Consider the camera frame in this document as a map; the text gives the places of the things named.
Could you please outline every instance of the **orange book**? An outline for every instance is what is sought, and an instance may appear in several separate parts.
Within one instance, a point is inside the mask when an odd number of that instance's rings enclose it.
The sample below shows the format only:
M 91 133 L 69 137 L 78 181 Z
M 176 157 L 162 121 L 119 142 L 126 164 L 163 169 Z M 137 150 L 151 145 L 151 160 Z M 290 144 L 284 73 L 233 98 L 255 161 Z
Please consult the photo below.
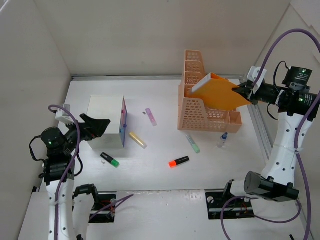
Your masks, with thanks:
M 205 106 L 213 109 L 231 111 L 250 104 L 238 93 L 232 91 L 238 88 L 226 78 L 209 73 L 190 91 L 189 97 L 202 99 Z

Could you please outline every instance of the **pink highlighter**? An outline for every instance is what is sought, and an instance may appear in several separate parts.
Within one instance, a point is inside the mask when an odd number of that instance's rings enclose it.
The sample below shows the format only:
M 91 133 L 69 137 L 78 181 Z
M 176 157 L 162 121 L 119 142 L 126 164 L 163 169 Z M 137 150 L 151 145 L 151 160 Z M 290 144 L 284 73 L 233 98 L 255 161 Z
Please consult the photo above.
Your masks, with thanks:
M 151 123 L 152 123 L 152 126 L 154 126 L 154 127 L 157 126 L 157 122 L 156 122 L 155 117 L 154 117 L 154 115 L 152 114 L 150 108 L 147 108 L 147 109 L 145 110 L 145 112 L 146 112 L 146 114 L 148 115 L 148 117 L 149 117 L 149 119 L 150 119 L 150 121 L 151 121 Z

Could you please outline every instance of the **yellow highlighter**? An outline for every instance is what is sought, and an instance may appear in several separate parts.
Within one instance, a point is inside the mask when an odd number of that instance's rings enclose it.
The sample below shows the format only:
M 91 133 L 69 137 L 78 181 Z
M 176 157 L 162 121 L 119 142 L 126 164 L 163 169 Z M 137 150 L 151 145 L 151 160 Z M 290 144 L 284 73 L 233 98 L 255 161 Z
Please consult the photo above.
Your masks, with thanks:
M 133 131 L 129 133 L 129 136 L 143 149 L 147 147 L 147 144 L 144 141 L 142 141 Z

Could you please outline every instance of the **desk organizer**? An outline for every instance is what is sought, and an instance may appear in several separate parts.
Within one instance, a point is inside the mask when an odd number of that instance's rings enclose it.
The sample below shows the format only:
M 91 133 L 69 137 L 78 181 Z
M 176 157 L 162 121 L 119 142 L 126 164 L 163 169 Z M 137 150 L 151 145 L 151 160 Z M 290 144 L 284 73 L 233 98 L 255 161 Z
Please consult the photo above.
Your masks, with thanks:
M 178 130 L 237 133 L 242 126 L 241 113 L 212 109 L 189 90 L 206 76 L 200 51 L 186 50 L 184 70 L 179 85 Z

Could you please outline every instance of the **clear bottle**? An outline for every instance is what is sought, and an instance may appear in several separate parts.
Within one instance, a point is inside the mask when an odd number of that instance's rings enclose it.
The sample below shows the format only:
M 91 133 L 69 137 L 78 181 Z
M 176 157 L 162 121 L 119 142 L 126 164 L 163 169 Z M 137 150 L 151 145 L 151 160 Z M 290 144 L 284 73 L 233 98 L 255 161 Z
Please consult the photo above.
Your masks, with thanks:
M 225 132 L 221 137 L 220 139 L 218 140 L 218 142 L 216 143 L 216 146 L 218 148 L 222 148 L 223 145 L 225 145 L 225 142 L 227 141 L 227 137 L 228 137 L 228 133 Z

